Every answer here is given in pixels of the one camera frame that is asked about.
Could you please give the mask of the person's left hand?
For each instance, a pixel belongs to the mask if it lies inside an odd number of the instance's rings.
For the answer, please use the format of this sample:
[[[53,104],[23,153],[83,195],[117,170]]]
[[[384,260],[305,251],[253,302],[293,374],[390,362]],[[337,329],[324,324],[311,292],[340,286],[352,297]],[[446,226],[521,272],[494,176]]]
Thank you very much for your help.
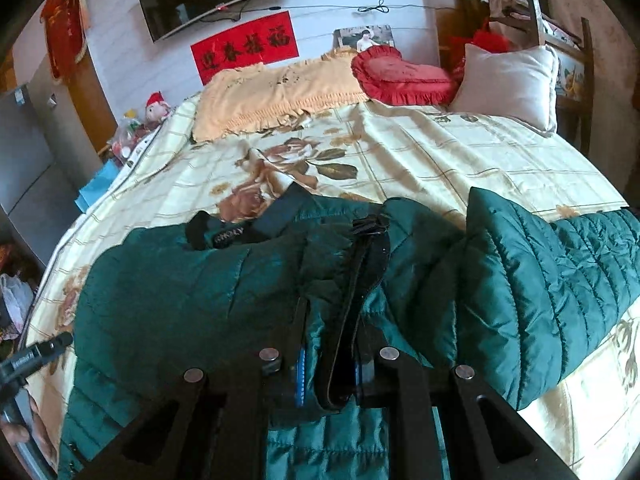
[[[30,433],[24,426],[8,422],[4,418],[0,419],[1,431],[6,442],[11,446],[15,446],[19,443],[27,443],[30,440]]]

